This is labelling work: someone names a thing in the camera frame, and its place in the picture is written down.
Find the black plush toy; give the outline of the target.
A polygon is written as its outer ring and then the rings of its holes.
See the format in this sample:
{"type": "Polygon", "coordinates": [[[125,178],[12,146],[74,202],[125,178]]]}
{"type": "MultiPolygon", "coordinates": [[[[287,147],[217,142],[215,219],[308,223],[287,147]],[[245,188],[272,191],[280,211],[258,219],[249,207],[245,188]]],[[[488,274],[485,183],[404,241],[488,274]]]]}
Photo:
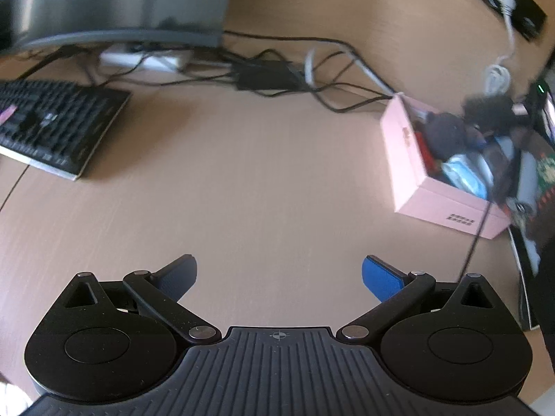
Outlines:
{"type": "Polygon", "coordinates": [[[423,135],[429,151],[443,162],[454,155],[485,146],[485,138],[474,127],[451,113],[429,113],[423,125],[423,135]]]}

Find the blue white snack bag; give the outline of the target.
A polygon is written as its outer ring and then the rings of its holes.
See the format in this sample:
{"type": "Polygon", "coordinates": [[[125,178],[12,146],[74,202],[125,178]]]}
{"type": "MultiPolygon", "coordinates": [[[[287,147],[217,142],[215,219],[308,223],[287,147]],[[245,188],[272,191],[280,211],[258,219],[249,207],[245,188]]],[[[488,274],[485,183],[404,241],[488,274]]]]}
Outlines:
{"type": "Polygon", "coordinates": [[[457,189],[483,200],[489,199],[490,185],[468,155],[451,156],[441,164],[441,170],[457,189]]]}

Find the pink cardboard box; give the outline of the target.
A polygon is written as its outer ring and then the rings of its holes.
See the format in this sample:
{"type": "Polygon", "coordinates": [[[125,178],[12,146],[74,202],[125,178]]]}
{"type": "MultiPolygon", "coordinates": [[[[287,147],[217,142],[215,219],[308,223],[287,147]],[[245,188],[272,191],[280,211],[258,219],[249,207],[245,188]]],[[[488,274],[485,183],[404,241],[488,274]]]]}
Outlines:
{"type": "Polygon", "coordinates": [[[510,224],[498,207],[469,192],[429,176],[410,114],[427,114],[431,106],[402,93],[393,96],[380,119],[394,211],[492,240],[510,224]]]}

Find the glass computer case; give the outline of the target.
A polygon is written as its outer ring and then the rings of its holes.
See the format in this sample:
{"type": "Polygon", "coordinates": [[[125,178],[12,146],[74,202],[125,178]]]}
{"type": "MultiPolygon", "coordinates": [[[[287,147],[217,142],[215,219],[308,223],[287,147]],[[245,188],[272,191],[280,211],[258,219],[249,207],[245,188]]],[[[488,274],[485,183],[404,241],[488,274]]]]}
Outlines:
{"type": "Polygon", "coordinates": [[[533,331],[539,325],[531,309],[529,286],[538,272],[540,257],[535,244],[523,236],[520,228],[510,225],[508,232],[518,270],[518,321],[523,331],[533,331]]]}

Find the black mechanical keyboard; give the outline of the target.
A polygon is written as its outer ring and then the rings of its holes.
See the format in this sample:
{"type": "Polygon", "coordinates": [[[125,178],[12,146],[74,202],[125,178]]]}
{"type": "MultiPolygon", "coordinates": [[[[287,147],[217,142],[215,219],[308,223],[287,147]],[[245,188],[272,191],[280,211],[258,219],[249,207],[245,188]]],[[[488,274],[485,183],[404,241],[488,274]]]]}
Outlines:
{"type": "Polygon", "coordinates": [[[131,93],[59,80],[3,80],[1,154],[72,181],[82,176],[131,93]]]}

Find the white power strip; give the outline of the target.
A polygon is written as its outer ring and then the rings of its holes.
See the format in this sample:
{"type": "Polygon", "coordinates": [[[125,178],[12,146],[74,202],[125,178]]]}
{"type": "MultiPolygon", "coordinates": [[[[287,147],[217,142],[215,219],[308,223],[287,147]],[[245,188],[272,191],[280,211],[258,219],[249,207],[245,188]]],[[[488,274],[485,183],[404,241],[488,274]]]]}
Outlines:
{"type": "Polygon", "coordinates": [[[191,57],[192,52],[188,50],[132,53],[118,49],[107,49],[101,53],[100,60],[103,66],[108,67],[177,72],[185,69],[191,57]]]}

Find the black power adapter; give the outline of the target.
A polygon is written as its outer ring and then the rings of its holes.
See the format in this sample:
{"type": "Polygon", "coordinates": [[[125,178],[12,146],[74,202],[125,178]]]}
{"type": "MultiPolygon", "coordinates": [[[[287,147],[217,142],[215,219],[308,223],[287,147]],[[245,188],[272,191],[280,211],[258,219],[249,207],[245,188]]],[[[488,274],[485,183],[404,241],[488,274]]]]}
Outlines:
{"type": "Polygon", "coordinates": [[[303,80],[285,62],[273,60],[236,63],[231,66],[231,77],[238,90],[298,91],[303,90],[303,80]]]}

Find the curved computer monitor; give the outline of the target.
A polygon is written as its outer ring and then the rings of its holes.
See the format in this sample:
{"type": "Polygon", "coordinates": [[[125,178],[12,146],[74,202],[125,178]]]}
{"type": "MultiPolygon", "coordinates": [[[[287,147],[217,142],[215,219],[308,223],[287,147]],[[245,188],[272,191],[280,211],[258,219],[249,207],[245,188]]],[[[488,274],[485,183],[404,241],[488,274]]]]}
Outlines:
{"type": "Polygon", "coordinates": [[[4,54],[86,43],[219,44],[229,0],[1,0],[4,54]]]}

